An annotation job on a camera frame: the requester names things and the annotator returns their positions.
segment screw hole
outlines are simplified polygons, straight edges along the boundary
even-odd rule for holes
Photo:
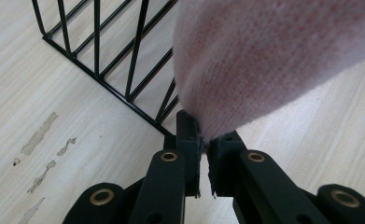
[[[296,220],[301,224],[312,224],[311,218],[309,218],[307,215],[299,214],[296,216]]]
[[[163,161],[175,161],[178,156],[174,152],[164,152],[161,154]]]
[[[160,213],[152,213],[147,217],[147,222],[150,224],[161,223],[162,215]]]
[[[334,189],[330,192],[330,196],[334,201],[346,207],[356,208],[360,206],[358,198],[342,190]]]
[[[100,206],[112,201],[113,197],[115,197],[115,194],[111,189],[99,189],[91,195],[90,202]]]
[[[256,152],[248,153],[248,158],[251,161],[255,161],[255,162],[263,162],[264,161],[264,156],[262,156],[261,154],[256,153]]]

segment knit fabric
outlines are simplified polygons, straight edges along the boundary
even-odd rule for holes
[[[176,88],[205,141],[364,58],[365,0],[180,1]]]

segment black wire rack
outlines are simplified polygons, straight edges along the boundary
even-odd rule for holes
[[[63,56],[69,59],[72,63],[83,70],[87,75],[96,80],[105,89],[111,92],[114,96],[120,99],[124,104],[130,107],[136,114],[146,120],[149,124],[155,127],[164,135],[171,134],[166,128],[162,126],[164,120],[170,115],[175,106],[178,104],[178,97],[173,96],[175,90],[174,80],[168,86],[168,90],[162,98],[162,103],[158,109],[155,118],[152,118],[143,109],[138,107],[134,103],[137,96],[147,87],[149,82],[159,73],[164,65],[172,58],[173,50],[169,50],[162,56],[162,58],[155,64],[155,66],[140,80],[139,84],[133,88],[133,78],[136,68],[138,53],[140,50],[140,44],[143,38],[156,26],[156,24],[170,11],[175,5],[176,0],[167,1],[162,8],[152,17],[150,21],[146,23],[147,9],[149,0],[141,0],[141,7],[139,10],[138,23],[136,24],[135,37],[122,49],[122,51],[108,64],[105,69],[100,69],[100,37],[101,32],[106,31],[106,27],[112,24],[112,21],[116,20],[124,11],[126,11],[129,5],[134,0],[124,0],[103,22],[100,21],[101,16],[101,0],[81,0],[75,7],[73,7],[67,14],[65,14],[65,6],[63,0],[58,0],[58,11],[60,14],[60,21],[49,31],[45,30],[44,22],[39,10],[39,4],[37,0],[32,0],[36,20],[39,26],[40,33],[43,35],[43,39],[57,49]],[[94,7],[94,29],[93,32],[86,37],[86,39],[78,45],[74,50],[71,49],[70,38],[68,34],[68,22],[77,16],[78,12],[86,7],[89,3],[93,2]],[[63,34],[64,48],[54,41],[54,36],[59,32]],[[94,47],[94,69],[93,71],[81,62],[78,58],[81,53],[88,46]],[[128,70],[127,84],[124,94],[117,91],[112,85],[110,85],[106,78],[115,69],[116,66],[126,58],[128,54],[131,54],[130,68]]]

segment black metal frame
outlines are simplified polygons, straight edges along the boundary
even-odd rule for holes
[[[71,50],[69,35],[68,35],[68,25],[67,23],[77,15],[77,13],[89,4],[91,0],[81,0],[70,12],[65,14],[63,0],[58,0],[58,8],[60,13],[60,22],[57,23],[50,31],[46,32],[42,17],[40,14],[39,6],[37,0],[32,0],[36,20],[39,26],[40,33],[43,35],[43,39],[48,42],[51,46],[57,49],[63,56],[69,59],[72,63],[82,69],[87,75],[96,80],[105,89],[110,91],[114,96],[120,99],[124,104],[130,107],[136,114],[141,118],[146,120],[149,124],[155,127],[164,135],[171,135],[171,133],[166,130],[161,124],[171,113],[171,111],[178,104],[178,97],[176,96],[171,102],[170,98],[175,89],[175,82],[172,81],[167,93],[165,94],[161,107],[157,113],[155,119],[149,116],[141,108],[139,108],[133,101],[141,93],[141,91],[147,86],[152,78],[154,78],[162,67],[171,59],[173,55],[172,49],[161,58],[161,60],[153,67],[153,69],[141,80],[135,89],[132,90],[133,75],[136,67],[136,61],[139,53],[139,47],[141,40],[150,32],[150,30],[165,16],[165,14],[174,6],[176,0],[169,0],[164,7],[153,17],[151,21],[145,25],[145,18],[147,15],[147,7],[149,0],[142,0],[141,9],[139,12],[138,24],[136,28],[135,38],[130,41],[130,43],[112,60],[112,62],[103,70],[100,71],[100,33],[107,25],[109,25],[118,15],[120,15],[128,5],[131,4],[133,0],[124,0],[124,2],[103,22],[100,23],[100,5],[101,0],[92,0],[94,2],[94,32],[89,35],[74,51]],[[62,30],[63,32],[63,42],[65,49],[53,41],[54,35]],[[79,61],[77,58],[78,54],[85,49],[89,43],[94,41],[94,71],[89,67]],[[128,74],[128,80],[126,85],[125,93],[122,94],[109,85],[106,82],[106,77],[113,71],[115,66],[121,60],[123,60],[129,53],[132,53],[133,57],[130,63],[130,69]]]
[[[199,196],[203,142],[194,119],[176,115],[176,136],[164,137],[147,175],[122,189],[90,187],[77,199],[69,223],[183,223],[185,197]],[[237,132],[208,146],[209,179],[218,197],[233,197],[239,223],[365,223],[365,197],[331,184],[315,196],[300,189],[266,153],[248,150]]]

